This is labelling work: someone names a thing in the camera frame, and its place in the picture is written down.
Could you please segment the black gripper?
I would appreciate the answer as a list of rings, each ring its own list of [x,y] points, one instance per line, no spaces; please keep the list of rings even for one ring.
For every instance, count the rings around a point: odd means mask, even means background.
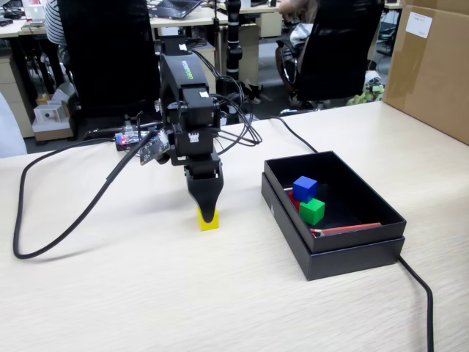
[[[170,156],[173,166],[184,166],[188,192],[196,202],[206,223],[215,217],[218,197],[224,186],[221,160],[217,153]]]

